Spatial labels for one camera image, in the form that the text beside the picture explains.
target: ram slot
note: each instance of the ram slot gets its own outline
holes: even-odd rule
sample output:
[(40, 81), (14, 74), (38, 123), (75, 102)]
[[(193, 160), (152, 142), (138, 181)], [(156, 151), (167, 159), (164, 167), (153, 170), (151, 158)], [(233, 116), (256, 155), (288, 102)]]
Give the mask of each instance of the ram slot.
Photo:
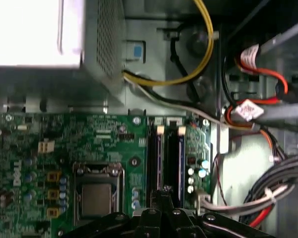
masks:
[(178, 199), (180, 201), (180, 207), (183, 207), (184, 203), (184, 168), (185, 168), (185, 143), (184, 135), (178, 135), (179, 138), (179, 167), (178, 167)]
[(179, 207), (179, 138), (177, 128), (169, 127), (165, 135), (163, 183), (165, 188), (171, 191), (174, 207)]
[(147, 192), (146, 192), (146, 204), (150, 207), (150, 194), (152, 190), (156, 190), (157, 186), (157, 145), (158, 135), (154, 126), (151, 126), (148, 130), (147, 138)]

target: cable connector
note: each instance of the cable connector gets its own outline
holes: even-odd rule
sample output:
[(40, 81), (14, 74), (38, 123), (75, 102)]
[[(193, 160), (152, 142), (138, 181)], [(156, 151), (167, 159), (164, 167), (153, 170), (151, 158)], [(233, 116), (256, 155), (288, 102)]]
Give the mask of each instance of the cable connector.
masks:
[(268, 159), (269, 159), (269, 162), (280, 162), (279, 157), (274, 157), (272, 155), (270, 155)]
[(271, 200), (274, 204), (276, 204), (277, 200), (276, 200), (276, 198), (274, 197), (274, 194), (273, 194), (272, 190), (269, 189), (268, 187), (266, 187), (264, 192), (265, 192), (265, 195), (266, 195), (268, 198), (270, 198), (270, 200)]
[(210, 36), (212, 40), (218, 40), (220, 38), (220, 32), (214, 31), (213, 35)]

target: yellow wire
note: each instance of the yellow wire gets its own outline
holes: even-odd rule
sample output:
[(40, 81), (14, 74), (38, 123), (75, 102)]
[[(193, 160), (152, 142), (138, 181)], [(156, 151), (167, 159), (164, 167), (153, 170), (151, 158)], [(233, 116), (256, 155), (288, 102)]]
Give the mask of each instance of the yellow wire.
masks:
[(149, 81), (149, 80), (145, 80), (145, 79), (133, 76), (127, 72), (123, 73), (123, 76), (125, 78), (128, 78), (130, 81), (132, 81), (136, 84), (139, 84), (139, 85), (143, 85), (143, 86), (168, 86), (168, 85), (174, 85), (174, 84), (179, 84), (179, 83), (189, 81), (190, 79), (197, 76), (207, 66), (207, 64), (210, 61), (210, 58), (212, 56), (212, 51), (213, 51), (213, 46), (214, 46), (213, 25), (212, 25), (212, 21), (211, 21), (210, 15), (208, 13), (208, 10), (205, 7), (202, 0), (193, 0), (193, 1), (195, 2), (195, 5), (197, 6), (197, 8), (199, 9), (199, 11), (201, 12), (201, 14), (203, 16), (203, 19), (204, 19), (206, 27), (207, 27), (208, 38), (209, 38), (206, 53), (205, 53), (201, 63), (199, 64), (199, 66), (192, 73), (190, 73), (188, 76), (185, 76), (183, 78), (174, 79), (174, 80), (169, 80), (169, 81)]

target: zip tie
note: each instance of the zip tie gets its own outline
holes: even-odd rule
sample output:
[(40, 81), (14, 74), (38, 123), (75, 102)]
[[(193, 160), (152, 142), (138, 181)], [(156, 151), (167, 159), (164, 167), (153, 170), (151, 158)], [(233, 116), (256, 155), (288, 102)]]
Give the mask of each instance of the zip tie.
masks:
[(274, 203), (274, 204), (276, 204), (276, 202), (277, 202), (277, 200), (276, 200), (276, 198), (274, 197), (274, 194), (273, 194), (273, 192), (271, 191), (271, 189), (269, 189), (269, 188), (265, 188), (265, 195), (268, 197), (268, 198), (270, 198), (270, 200), (272, 200), (272, 202)]

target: white sticker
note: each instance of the white sticker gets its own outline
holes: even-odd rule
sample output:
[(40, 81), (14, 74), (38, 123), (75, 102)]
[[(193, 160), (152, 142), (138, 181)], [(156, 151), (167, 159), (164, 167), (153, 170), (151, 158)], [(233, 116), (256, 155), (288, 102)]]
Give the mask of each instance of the white sticker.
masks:
[(256, 68), (256, 55), (259, 49), (259, 44), (251, 46), (240, 54), (240, 60), (250, 68)]
[(264, 114), (264, 109), (253, 103), (251, 100), (246, 99), (241, 105), (239, 105), (235, 111), (246, 121), (258, 118)]

